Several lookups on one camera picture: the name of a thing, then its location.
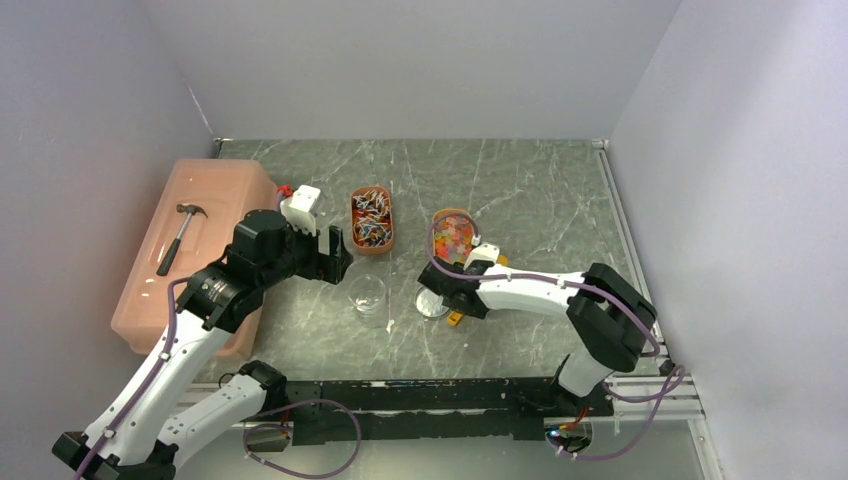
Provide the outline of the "clear plastic jar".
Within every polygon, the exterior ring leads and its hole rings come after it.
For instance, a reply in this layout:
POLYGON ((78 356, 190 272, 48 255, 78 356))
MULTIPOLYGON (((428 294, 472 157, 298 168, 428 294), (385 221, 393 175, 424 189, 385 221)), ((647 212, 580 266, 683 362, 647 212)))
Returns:
POLYGON ((359 315, 372 316, 384 306, 386 291, 386 285, 381 278, 364 274, 352 281, 348 298, 359 315))

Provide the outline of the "orange plastic scoop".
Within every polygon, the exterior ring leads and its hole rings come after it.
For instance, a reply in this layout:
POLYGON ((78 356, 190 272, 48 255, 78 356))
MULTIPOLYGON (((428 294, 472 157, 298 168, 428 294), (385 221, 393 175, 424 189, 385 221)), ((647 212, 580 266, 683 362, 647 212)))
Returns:
MULTIPOLYGON (((500 255, 498 257, 497 264, 508 266, 509 260, 505 255, 500 255)), ((455 326, 457 326, 461 323, 463 318, 464 318, 464 315, 462 313, 459 313, 457 311, 451 311, 448 314, 446 321, 450 326, 455 327, 455 326)))

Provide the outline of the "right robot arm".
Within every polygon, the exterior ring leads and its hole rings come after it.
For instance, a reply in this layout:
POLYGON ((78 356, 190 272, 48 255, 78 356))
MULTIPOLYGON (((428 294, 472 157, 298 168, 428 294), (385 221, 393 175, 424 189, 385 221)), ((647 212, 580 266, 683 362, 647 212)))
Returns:
POLYGON ((434 259, 418 282, 448 309, 478 319, 500 310, 568 319, 581 346, 562 361, 550 391, 553 406, 564 415, 585 407, 590 394, 611 374, 631 372, 641 358, 661 352, 652 333, 655 307, 606 264, 554 274, 488 260, 463 267, 434 259))

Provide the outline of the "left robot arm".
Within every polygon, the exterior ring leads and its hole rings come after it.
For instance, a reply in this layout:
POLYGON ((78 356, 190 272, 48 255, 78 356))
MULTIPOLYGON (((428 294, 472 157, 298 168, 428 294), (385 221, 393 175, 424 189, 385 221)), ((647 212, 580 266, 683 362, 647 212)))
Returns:
POLYGON ((265 293, 299 276, 339 284, 353 257, 331 225, 307 231, 294 214, 253 210, 216 261, 166 289, 168 323, 153 351, 108 408, 81 432, 65 432, 52 452, 77 479, 172 479, 232 424, 279 417, 287 379, 270 365, 243 365, 217 392, 177 413, 206 362, 258 310, 265 293))

